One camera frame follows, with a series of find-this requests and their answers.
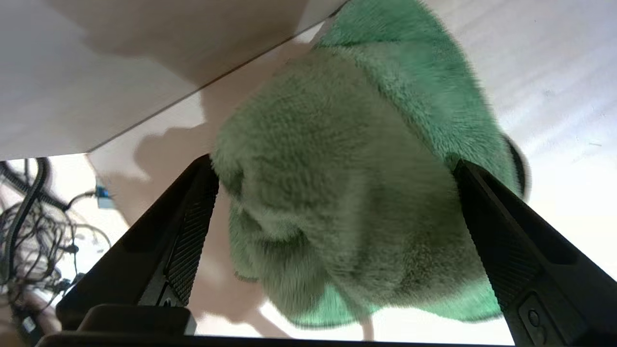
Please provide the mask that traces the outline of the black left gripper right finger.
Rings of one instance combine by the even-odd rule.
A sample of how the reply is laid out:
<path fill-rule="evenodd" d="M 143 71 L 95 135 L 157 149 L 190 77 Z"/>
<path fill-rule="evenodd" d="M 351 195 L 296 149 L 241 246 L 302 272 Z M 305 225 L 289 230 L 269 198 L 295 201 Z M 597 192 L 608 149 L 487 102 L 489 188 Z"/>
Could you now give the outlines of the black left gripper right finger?
<path fill-rule="evenodd" d="M 483 167 L 460 160 L 455 178 L 515 345 L 614 347 L 615 280 Z"/>

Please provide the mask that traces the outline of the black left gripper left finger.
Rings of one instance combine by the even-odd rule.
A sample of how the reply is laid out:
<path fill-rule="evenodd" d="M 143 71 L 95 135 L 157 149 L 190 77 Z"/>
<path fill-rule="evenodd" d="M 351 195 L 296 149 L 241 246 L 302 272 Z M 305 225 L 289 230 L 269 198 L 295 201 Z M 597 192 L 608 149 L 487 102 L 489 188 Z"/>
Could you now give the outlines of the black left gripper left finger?
<path fill-rule="evenodd" d="M 196 158 L 58 303 L 62 328 L 98 305 L 187 306 L 218 190 L 210 156 Z"/>

